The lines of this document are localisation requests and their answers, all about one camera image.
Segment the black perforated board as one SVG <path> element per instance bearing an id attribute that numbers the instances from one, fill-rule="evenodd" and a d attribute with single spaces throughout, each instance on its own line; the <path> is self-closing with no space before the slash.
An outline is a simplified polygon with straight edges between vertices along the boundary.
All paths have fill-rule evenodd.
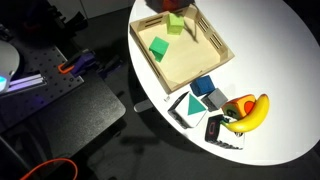
<path id="1" fill-rule="evenodd" d="M 58 66 L 67 59 L 52 43 L 15 36 L 9 41 L 22 56 L 25 80 L 14 82 L 12 92 L 0 97 L 0 132 L 18 124 L 84 83 Z"/>

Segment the yellow banana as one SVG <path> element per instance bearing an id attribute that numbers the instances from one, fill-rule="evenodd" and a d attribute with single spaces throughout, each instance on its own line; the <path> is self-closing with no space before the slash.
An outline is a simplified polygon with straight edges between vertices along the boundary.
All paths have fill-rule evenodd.
<path id="1" fill-rule="evenodd" d="M 243 119 L 234 122 L 222 121 L 229 131 L 236 133 L 245 133 L 256 129 L 266 118 L 270 107 L 269 98 L 266 94 L 261 94 L 256 101 L 251 112 Z"/>

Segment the orange soft dice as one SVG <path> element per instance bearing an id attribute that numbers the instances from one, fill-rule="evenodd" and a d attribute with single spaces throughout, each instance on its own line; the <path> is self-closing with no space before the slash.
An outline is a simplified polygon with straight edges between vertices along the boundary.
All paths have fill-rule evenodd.
<path id="1" fill-rule="evenodd" d="M 244 95 L 228 101 L 222 106 L 222 111 L 226 116 L 240 120 L 248 115 L 253 109 L 256 98 L 252 94 Z"/>

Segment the white black cube pink letter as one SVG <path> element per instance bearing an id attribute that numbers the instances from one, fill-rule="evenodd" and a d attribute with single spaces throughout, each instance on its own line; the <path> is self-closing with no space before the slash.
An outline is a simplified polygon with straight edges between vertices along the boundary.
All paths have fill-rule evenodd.
<path id="1" fill-rule="evenodd" d="M 236 134 L 223 125 L 223 116 L 216 115 L 208 119 L 205 141 L 225 149 L 242 150 L 244 148 L 244 134 Z"/>

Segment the wooden tray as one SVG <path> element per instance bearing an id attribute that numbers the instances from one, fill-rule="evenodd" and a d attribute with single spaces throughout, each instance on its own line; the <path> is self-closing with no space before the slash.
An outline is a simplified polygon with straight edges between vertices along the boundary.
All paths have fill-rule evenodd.
<path id="1" fill-rule="evenodd" d="M 184 18 L 180 35 L 167 33 L 169 12 L 130 23 L 130 33 L 167 94 L 225 64 L 233 52 L 195 4 L 174 11 Z M 169 43 L 161 62 L 149 47 L 155 37 Z"/>

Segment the grey block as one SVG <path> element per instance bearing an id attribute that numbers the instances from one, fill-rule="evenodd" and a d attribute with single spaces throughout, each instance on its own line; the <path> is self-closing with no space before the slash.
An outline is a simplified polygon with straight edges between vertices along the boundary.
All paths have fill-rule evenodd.
<path id="1" fill-rule="evenodd" d="M 219 88 L 216 88 L 214 91 L 204 96 L 201 101 L 207 106 L 208 111 L 212 112 L 219 110 L 228 101 L 228 98 Z"/>

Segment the purple orange clamp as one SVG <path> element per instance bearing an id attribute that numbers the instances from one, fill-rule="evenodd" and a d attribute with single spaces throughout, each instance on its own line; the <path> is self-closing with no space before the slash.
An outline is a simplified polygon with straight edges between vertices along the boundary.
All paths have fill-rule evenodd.
<path id="1" fill-rule="evenodd" d="M 95 53 L 88 49 L 74 54 L 68 61 L 58 66 L 61 74 L 70 73 L 73 77 L 80 76 L 87 68 L 95 63 Z"/>

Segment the white cube teal triangle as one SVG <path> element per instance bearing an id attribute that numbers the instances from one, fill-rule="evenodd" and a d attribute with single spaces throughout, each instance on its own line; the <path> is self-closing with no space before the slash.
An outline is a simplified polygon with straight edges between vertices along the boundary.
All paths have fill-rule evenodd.
<path id="1" fill-rule="evenodd" d="M 206 112 L 206 107 L 190 92 L 182 94 L 168 109 L 169 115 L 184 129 L 196 127 Z"/>

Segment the silver aluminium rail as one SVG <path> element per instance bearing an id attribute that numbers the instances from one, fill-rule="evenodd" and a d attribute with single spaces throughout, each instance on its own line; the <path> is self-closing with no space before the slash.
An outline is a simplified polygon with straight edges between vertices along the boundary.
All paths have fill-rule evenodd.
<path id="1" fill-rule="evenodd" d="M 17 91 L 25 90 L 28 88 L 45 85 L 45 84 L 46 84 L 46 79 L 41 74 L 36 74 L 29 77 L 11 81 L 9 84 L 9 88 L 7 89 L 7 92 L 8 93 L 17 92 Z"/>

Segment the lime green block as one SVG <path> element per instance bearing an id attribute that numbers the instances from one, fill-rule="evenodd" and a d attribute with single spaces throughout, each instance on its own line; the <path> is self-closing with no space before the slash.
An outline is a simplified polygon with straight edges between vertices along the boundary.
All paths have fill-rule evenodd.
<path id="1" fill-rule="evenodd" d="M 170 13 L 167 17 L 167 33 L 171 35 L 180 35 L 184 28 L 184 19 L 174 13 Z"/>

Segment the black side table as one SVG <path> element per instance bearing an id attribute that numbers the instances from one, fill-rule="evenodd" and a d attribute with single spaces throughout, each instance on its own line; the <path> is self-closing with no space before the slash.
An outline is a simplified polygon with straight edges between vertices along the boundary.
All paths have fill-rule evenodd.
<path id="1" fill-rule="evenodd" d="M 124 114 L 124 105 L 95 75 L 53 80 L 1 100 L 1 147 L 23 159 L 71 157 Z"/>

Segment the red block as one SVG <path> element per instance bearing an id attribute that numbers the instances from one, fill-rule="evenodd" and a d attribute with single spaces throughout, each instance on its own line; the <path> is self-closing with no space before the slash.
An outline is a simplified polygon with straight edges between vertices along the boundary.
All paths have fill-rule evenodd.
<path id="1" fill-rule="evenodd" d="M 164 11 L 173 11 L 179 8 L 179 0 L 163 0 L 162 9 Z"/>

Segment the blue block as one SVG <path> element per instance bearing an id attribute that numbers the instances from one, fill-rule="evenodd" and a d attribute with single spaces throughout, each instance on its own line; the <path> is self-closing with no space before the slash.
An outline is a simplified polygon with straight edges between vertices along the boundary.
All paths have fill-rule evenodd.
<path id="1" fill-rule="evenodd" d="M 190 84 L 190 87 L 197 97 L 211 93 L 215 90 L 215 86 L 209 75 L 195 79 Z"/>

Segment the white lamp dome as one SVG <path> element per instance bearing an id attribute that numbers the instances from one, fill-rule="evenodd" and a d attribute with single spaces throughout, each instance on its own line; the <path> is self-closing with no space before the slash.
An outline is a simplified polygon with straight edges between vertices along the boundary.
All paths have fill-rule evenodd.
<path id="1" fill-rule="evenodd" d="M 8 90 L 19 63 L 20 55 L 17 49 L 10 43 L 0 40 L 0 93 Z"/>

